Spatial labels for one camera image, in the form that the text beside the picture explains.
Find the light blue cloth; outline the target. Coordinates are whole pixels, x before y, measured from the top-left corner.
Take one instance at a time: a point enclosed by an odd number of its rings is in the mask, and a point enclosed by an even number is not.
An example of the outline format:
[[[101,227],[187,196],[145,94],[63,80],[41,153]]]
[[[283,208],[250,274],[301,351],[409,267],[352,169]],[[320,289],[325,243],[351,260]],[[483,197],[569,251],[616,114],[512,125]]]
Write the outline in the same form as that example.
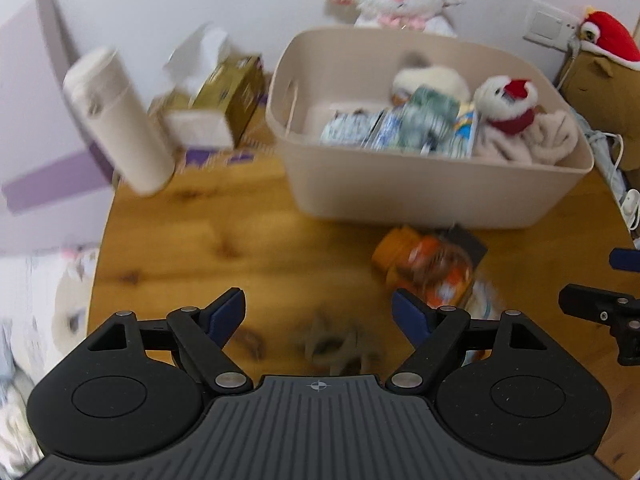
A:
[[[573,113],[589,143],[598,170],[611,189],[616,202],[623,203],[627,187],[623,174],[618,168],[618,162],[611,152],[611,148],[620,146],[620,137],[614,133],[593,129],[584,116],[577,113],[576,110],[573,110]]]

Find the red plush hat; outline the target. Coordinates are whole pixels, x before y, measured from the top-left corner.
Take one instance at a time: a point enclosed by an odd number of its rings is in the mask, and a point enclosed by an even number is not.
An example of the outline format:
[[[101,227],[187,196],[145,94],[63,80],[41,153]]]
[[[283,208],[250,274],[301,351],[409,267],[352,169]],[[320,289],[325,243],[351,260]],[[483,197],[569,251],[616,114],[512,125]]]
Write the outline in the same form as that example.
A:
[[[613,15],[588,9],[579,26],[578,37],[583,51],[605,56],[610,61],[638,72],[639,47],[628,29]]]

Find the dark brown wallet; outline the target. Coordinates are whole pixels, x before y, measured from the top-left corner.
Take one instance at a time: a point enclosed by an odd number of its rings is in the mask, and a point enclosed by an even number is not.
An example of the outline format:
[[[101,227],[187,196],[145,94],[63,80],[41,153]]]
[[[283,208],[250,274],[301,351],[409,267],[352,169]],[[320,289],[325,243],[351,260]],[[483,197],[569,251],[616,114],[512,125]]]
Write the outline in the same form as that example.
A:
[[[466,252],[474,269],[480,265],[488,252],[487,247],[475,235],[458,224],[446,229],[445,237]]]

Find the colourful snack box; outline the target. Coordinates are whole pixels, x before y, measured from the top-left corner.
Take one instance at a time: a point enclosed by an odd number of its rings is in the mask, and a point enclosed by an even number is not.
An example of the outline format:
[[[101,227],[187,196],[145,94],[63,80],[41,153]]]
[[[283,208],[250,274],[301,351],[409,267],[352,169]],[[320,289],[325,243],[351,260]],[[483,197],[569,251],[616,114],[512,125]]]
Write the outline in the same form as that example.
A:
[[[444,144],[444,153],[451,158],[469,158],[472,156],[478,113],[474,103],[462,103],[460,110]]]

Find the green patterned cloth bundle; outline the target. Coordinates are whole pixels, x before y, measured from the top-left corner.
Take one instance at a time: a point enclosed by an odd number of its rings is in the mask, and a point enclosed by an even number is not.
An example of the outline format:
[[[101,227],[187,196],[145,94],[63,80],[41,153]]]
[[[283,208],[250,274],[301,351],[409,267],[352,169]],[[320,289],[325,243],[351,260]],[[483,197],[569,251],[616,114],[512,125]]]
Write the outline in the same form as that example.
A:
[[[461,102],[430,87],[419,87],[402,108],[398,146],[414,152],[434,152],[454,132]]]

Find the blue white tissue pack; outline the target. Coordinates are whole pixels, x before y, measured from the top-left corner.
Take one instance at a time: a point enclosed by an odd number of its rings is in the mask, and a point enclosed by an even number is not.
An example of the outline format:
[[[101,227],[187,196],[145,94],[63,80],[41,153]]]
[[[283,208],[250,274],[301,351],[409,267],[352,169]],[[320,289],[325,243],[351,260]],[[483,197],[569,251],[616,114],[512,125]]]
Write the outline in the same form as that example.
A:
[[[356,146],[356,148],[363,146],[383,115],[383,112],[367,112],[366,110],[336,113],[324,126],[319,143]]]

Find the beige knit hat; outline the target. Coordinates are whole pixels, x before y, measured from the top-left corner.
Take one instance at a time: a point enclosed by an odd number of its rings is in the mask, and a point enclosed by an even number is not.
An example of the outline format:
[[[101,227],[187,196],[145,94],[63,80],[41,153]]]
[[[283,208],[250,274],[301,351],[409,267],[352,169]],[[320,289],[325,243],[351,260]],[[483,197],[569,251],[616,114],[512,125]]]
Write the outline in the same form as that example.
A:
[[[555,166],[574,152],[580,131],[564,110],[538,114],[523,132],[507,136],[488,124],[478,127],[473,155],[492,162]]]

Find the cream fluffy plush toy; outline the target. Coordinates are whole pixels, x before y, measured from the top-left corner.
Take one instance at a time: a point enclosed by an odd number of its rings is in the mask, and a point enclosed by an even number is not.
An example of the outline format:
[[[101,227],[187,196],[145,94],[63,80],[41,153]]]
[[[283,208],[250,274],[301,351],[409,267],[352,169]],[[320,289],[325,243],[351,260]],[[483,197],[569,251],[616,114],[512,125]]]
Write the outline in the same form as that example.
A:
[[[390,99],[395,106],[405,104],[421,87],[460,102],[471,101],[471,90],[466,80],[453,68],[439,64],[402,68],[393,80]]]

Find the cream thermos bottle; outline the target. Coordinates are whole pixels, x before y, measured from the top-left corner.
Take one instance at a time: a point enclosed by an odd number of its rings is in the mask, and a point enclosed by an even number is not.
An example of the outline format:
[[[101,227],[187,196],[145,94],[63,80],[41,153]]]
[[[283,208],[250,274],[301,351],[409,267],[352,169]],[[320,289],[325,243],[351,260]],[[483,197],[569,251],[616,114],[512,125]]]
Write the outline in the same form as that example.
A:
[[[102,47],[67,71],[63,90],[114,169],[141,196],[160,192],[175,172],[169,143],[149,118],[116,50]]]

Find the brown star shaped toy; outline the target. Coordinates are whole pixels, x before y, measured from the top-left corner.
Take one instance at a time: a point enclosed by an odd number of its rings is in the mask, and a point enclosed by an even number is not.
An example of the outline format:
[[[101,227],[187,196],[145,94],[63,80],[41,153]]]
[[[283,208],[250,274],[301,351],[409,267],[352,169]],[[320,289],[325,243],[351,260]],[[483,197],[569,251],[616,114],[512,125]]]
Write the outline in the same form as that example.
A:
[[[322,312],[316,312],[293,341],[311,366],[329,376],[369,374],[384,356],[374,335],[357,324],[335,324]]]

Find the orange snack bag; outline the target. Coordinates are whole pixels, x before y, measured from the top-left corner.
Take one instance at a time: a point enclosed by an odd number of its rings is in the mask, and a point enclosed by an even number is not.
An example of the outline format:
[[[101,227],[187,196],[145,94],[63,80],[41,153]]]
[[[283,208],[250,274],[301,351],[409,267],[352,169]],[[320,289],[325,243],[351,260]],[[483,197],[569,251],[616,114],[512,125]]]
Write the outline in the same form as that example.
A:
[[[474,281],[472,259],[463,248],[410,226],[388,232],[371,261],[390,290],[407,289],[432,309],[462,304]]]

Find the small white santa plush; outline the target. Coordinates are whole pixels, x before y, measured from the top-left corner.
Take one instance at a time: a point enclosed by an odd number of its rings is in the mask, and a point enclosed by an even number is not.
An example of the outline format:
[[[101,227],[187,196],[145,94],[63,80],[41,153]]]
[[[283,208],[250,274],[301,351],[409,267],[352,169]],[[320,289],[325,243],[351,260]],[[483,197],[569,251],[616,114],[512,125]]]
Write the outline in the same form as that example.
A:
[[[518,136],[534,123],[538,92],[529,79],[492,76],[475,90],[473,103],[488,126]]]

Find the brown capybara plush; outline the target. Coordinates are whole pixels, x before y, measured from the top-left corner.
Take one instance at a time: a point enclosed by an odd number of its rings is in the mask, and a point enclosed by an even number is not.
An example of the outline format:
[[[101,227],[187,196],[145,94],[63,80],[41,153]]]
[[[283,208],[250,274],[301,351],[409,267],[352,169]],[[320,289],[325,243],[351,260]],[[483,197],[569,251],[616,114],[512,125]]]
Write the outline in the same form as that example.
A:
[[[639,188],[639,72],[606,56],[580,52],[561,70],[560,92],[594,130],[624,140],[620,170]]]

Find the white charger plug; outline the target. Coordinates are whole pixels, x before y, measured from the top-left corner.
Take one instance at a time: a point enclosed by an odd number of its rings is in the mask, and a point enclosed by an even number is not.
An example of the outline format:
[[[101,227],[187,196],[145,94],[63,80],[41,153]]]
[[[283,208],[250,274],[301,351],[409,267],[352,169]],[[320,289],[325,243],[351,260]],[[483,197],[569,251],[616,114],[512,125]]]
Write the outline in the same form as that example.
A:
[[[620,202],[620,214],[622,215],[627,230],[634,232],[639,226],[640,194],[635,189],[629,190]]]

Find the gold tissue box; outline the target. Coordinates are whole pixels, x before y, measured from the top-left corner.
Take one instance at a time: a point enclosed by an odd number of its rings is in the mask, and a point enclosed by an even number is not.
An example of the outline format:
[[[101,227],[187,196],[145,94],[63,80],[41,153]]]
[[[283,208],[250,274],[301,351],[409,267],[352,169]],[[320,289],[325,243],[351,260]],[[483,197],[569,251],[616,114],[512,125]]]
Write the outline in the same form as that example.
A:
[[[170,91],[151,114],[174,144],[235,148],[265,91],[262,57],[238,50],[225,30],[203,24],[164,65]]]

